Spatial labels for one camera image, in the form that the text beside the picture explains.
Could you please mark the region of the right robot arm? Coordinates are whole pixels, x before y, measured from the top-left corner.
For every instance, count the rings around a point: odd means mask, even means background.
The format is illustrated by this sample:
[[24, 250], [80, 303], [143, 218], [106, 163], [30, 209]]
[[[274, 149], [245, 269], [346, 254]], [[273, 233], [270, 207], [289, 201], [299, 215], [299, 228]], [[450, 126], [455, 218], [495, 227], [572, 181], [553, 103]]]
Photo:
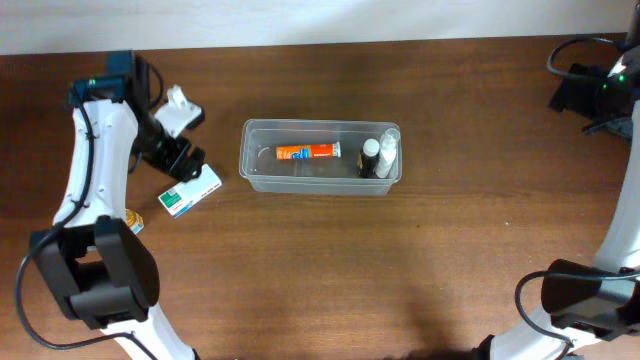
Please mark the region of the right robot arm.
[[549, 106], [589, 119], [586, 135], [606, 130], [630, 141], [631, 152], [616, 210], [592, 265], [557, 259], [519, 280], [514, 302], [520, 323], [490, 335], [465, 353], [467, 359], [573, 359], [576, 350], [639, 333], [639, 14], [621, 56], [609, 69], [573, 64], [553, 66], [562, 49], [548, 57], [548, 71], [562, 82]]

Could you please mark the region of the white squeeze bottle clear cap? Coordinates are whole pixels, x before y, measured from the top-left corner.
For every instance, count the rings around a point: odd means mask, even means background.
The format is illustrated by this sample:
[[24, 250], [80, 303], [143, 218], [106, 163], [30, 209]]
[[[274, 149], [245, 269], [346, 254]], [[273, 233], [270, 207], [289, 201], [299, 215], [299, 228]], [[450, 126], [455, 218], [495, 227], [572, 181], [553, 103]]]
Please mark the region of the white squeeze bottle clear cap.
[[386, 178], [397, 158], [400, 132], [395, 128], [390, 128], [381, 136], [379, 145], [379, 159], [374, 169], [377, 178]]

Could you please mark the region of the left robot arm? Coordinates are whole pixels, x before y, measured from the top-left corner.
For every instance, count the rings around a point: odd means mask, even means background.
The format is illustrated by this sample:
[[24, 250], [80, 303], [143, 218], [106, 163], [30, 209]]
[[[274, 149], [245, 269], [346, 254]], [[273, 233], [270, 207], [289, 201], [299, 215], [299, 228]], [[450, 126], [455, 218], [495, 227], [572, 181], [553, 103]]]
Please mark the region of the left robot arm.
[[104, 75], [70, 87], [75, 145], [63, 202], [49, 230], [30, 239], [35, 263], [62, 313], [115, 340], [134, 359], [193, 359], [160, 303], [160, 278], [151, 252], [127, 213], [127, 177], [140, 162], [172, 177], [160, 196], [179, 216], [220, 184], [184, 131], [203, 110], [181, 88], [152, 93], [158, 70], [131, 51], [110, 53]]

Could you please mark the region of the orange effervescent tablet tube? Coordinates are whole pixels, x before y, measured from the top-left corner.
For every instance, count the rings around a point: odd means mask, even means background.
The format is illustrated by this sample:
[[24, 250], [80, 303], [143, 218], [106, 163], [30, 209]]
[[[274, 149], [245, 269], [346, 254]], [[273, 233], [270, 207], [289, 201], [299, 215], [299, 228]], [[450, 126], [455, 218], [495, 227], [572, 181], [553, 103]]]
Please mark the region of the orange effervescent tablet tube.
[[308, 144], [287, 145], [276, 148], [277, 160], [304, 160], [313, 158], [339, 158], [341, 156], [341, 144]]

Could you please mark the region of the white green medicine box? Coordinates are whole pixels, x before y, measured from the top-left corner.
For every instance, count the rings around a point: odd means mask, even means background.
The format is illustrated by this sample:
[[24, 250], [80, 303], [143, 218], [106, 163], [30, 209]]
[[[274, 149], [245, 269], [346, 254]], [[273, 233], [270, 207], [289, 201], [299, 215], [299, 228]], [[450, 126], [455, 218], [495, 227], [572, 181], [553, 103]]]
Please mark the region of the white green medicine box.
[[174, 185], [161, 193], [158, 200], [173, 218], [178, 218], [221, 186], [218, 175], [204, 164], [197, 178]]

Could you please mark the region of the dark bottle white cap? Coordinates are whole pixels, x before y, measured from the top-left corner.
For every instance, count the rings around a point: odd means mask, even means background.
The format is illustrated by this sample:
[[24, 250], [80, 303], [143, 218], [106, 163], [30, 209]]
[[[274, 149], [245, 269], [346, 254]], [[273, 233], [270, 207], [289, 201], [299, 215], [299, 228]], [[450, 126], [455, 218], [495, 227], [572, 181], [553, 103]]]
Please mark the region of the dark bottle white cap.
[[371, 178], [378, 163], [380, 152], [379, 141], [374, 138], [367, 139], [359, 152], [358, 174], [361, 178]]

